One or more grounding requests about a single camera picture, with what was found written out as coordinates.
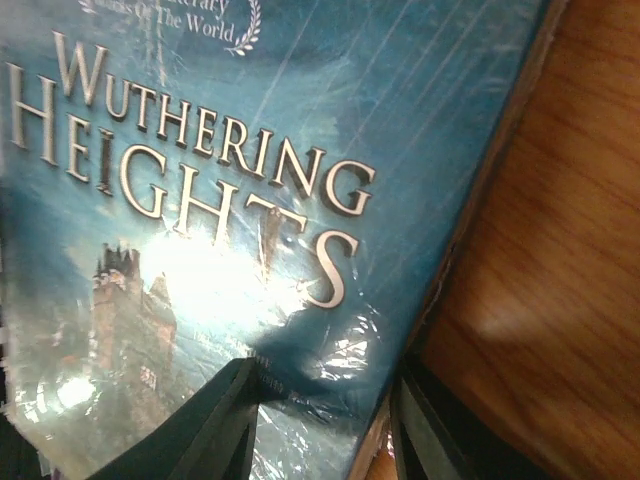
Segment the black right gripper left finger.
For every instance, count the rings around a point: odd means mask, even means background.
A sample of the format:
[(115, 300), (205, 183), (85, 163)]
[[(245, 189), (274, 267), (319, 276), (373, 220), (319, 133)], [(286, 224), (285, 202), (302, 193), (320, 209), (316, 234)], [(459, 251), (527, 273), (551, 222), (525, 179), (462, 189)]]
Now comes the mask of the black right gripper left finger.
[(256, 361), (234, 359), (148, 437), (91, 478), (247, 479), (259, 398)]

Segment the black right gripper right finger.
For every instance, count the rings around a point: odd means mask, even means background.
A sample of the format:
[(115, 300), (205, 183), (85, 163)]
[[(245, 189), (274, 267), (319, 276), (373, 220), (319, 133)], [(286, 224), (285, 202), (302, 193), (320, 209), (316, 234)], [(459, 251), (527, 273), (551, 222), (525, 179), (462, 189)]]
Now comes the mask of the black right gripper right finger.
[(550, 477), (488, 428), (417, 357), (398, 364), (390, 414), (400, 479)]

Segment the Wuthering Heights teal book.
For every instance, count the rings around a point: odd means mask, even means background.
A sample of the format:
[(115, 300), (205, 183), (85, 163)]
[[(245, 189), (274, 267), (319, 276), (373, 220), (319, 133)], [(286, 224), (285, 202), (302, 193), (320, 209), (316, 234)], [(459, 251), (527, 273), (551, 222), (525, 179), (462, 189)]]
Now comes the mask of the Wuthering Heights teal book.
[(6, 414), (159, 479), (249, 359), (248, 479), (361, 479), (561, 1), (5, 1)]

